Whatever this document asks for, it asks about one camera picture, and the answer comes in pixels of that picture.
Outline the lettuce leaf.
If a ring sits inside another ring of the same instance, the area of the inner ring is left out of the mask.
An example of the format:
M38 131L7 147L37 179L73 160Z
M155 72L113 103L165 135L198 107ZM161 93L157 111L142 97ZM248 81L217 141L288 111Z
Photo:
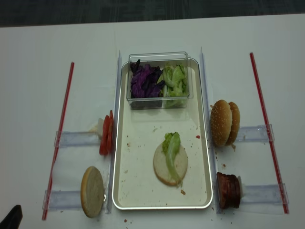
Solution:
M175 181L175 185L178 186L182 182L182 178L176 171L174 161L180 150L180 135L178 132L166 133L164 138L165 140L162 143L162 148L163 153L165 154L166 165L171 178Z

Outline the green lettuce in container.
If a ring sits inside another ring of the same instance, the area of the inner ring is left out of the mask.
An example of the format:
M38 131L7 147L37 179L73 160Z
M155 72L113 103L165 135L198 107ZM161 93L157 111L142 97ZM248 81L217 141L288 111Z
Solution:
M161 81L164 81L165 84L160 95L162 97L175 98L164 100L164 108L185 107L187 99L176 99L176 97L188 96L186 68L182 64L174 66L167 62L157 83Z

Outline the tomato slice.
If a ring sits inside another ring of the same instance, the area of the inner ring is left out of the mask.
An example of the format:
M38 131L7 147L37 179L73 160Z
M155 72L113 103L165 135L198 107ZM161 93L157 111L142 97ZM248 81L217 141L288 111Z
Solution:
M101 140L101 144L100 144L100 149L99 149L99 153L100 155L107 155L107 135L108 135L108 130L109 130L109 124L110 124L110 118L108 115L106 115L104 122L103 122L103 126L102 126L102 140Z
M109 124L109 130L108 130L108 136L107 136L107 153L110 154L112 150L112 133L113 133L113 124L114 124L114 117L113 112L110 110L110 124Z

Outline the front tomato slice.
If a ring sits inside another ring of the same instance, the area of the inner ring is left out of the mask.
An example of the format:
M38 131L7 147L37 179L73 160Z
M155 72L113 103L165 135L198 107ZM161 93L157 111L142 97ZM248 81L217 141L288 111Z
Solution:
M100 155L107 155L107 135L108 135L108 130L109 130L109 124L110 124L110 118L108 115L106 115L104 122L103 122L103 126L102 126L102 140L101 140L101 144L100 144L100 149L99 149L99 153Z

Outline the stacked meat patties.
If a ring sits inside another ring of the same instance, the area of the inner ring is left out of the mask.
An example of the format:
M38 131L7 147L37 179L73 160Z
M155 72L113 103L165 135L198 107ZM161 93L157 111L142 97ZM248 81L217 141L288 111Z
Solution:
M241 185L235 175L217 172L219 206L221 209L239 208L241 202Z

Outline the white stopper by patties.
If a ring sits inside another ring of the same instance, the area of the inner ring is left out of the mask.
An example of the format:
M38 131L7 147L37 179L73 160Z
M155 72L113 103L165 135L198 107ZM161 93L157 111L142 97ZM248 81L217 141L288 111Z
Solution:
M237 177L240 187L240 199L244 197L244 184L242 183L242 179L240 176Z

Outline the white metal tray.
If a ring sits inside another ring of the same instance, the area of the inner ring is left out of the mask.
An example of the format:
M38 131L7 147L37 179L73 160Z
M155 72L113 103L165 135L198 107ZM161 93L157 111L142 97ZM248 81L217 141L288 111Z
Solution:
M133 110L127 101L128 68L117 87L116 152L112 199L121 210L207 208L213 199L199 64L191 59L193 96L183 108ZM181 187L162 183L153 157L166 133L178 132L188 156Z

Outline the bottom bun on tray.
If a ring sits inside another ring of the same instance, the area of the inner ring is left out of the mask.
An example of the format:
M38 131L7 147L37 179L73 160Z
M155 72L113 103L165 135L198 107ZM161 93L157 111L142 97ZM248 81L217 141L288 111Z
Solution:
M183 146L180 146L179 153L176 155L175 169L181 179L184 179L188 168L188 156ZM177 186L177 182L171 177L166 164L166 156L163 153L162 144L158 145L153 158L153 168L157 178L166 185Z

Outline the sesame bun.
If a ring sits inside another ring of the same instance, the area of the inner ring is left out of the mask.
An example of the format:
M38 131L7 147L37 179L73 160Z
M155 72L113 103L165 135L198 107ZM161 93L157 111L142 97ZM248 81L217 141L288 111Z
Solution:
M216 146L224 146L229 138L232 126L232 111L225 100L217 101L210 116L213 142Z
M230 102L230 109L232 112L232 125L231 125L231 132L229 134L229 138L226 142L226 146L229 146L234 143L237 138L238 131L240 128L240 111L238 106L234 102Z

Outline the left upper clear holder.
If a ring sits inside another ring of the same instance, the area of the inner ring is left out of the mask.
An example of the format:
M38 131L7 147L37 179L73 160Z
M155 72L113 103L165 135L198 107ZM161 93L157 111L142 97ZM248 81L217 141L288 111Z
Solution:
M54 146L70 147L70 146L99 146L100 138L96 132L56 132Z

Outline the clear holder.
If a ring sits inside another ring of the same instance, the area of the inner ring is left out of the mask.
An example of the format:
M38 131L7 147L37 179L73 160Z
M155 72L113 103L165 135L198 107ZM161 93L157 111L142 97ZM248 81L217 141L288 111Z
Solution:
M285 184L242 184L241 202L245 204L289 204Z
M56 132L54 146L70 147L70 146L99 146L100 138L96 132Z
M273 142L272 125L241 126L235 142Z
M81 209L80 191L45 191L43 210Z

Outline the left clear acrylic divider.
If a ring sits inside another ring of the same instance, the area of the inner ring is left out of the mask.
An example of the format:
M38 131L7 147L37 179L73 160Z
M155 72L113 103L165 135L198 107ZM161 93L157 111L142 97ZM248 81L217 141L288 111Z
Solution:
M110 157L109 174L108 174L107 198L105 200L106 214L110 214L112 212L112 189L113 189L114 165L115 165L115 155L116 155L117 124L118 124L118 110L120 104L121 83L122 83L122 55L121 55L121 51L119 50L118 61L117 61L117 77L116 77L116 85L115 85L114 108L113 108L114 126L112 133L112 152Z

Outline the red tape strip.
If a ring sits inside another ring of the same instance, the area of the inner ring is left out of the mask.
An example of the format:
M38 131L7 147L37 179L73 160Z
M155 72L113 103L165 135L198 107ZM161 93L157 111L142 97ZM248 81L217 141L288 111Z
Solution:
M286 197L286 194L285 194L284 184L282 181L280 168L278 165L278 160L277 160L276 150L275 150L275 145L274 145L274 140L273 140L273 131L271 130L272 125L269 123L267 110L266 110L265 103L264 103L263 92L262 92L262 88L261 88L261 84L260 84L260 80L259 80L259 75L258 75L255 59L254 59L254 54L251 52L251 53L249 53L249 56L250 56L250 60L251 60L251 64L252 64L252 69L253 69L253 73L254 73L254 79L255 79L255 83L256 83L256 87L257 87L257 91L258 91L260 105L261 105L261 109L262 109L262 113L263 113L263 117L264 117L264 124L266 127L267 136L269 139L269 146L270 146L271 155L272 155L272 159L273 159L274 170L275 170L276 179L277 179L277 183L279 185L279 191L280 191L281 200L282 200L282 207L283 207L284 213L289 214L288 198Z
M49 206L51 190L52 190L53 168L54 168L54 164L56 162L57 154L58 154L58 151L59 151L58 143L59 143L60 138L61 138L62 128L63 128L63 124L64 124L64 118L65 118L66 107L67 107L67 102L68 102L69 92L70 92L70 87L71 87L71 82L72 82L73 70L74 70L74 62L71 62L69 77L68 77L67 86L66 86L65 97L64 97L64 101L63 101L63 105L62 105L59 128L58 128L58 131L56 132L56 135L55 135L55 146L54 146L54 153L53 153L53 160L52 160L52 165L51 165L50 177L49 177L48 187L47 187L47 190L46 190L46 193L45 193L45 196L44 196L44 202L43 202L43 214L42 214L42 218L41 218L42 221L46 220L47 214L48 214L48 206Z

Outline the right red tape strip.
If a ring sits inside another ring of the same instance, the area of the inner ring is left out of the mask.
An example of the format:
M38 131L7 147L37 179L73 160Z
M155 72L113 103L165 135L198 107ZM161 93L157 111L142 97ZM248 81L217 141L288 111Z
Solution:
M251 52L251 53L249 53L249 56L250 56L250 60L251 60L251 64L252 64L252 69L253 69L253 73L254 73L254 79L255 79L255 83L256 83L256 87L257 87L257 91L258 91L260 105L261 105L261 109L262 109L262 113L263 113L263 117L264 117L264 124L266 127L267 136L269 139L269 146L270 146L271 155L272 155L272 159L273 159L274 170L275 170L276 179L277 179L277 183L279 185L279 191L280 191L281 200L282 200L282 207L283 207L284 213L289 214L288 198L286 197L286 194L285 194L284 184L282 181L280 168L278 165L278 160L277 160L276 150L275 150L275 145L274 145L274 140L273 140L273 131L271 130L272 125L269 123L267 110L266 110L265 103L264 103L263 92L262 92L262 88L261 88L261 84L260 84L260 80L259 80L259 75L258 75L255 59L254 59L254 54Z

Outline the black object bottom left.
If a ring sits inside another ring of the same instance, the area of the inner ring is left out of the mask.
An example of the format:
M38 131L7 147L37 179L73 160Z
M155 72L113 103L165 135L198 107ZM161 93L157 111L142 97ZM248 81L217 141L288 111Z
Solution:
M23 218L21 205L15 205L0 223L0 229L18 229Z

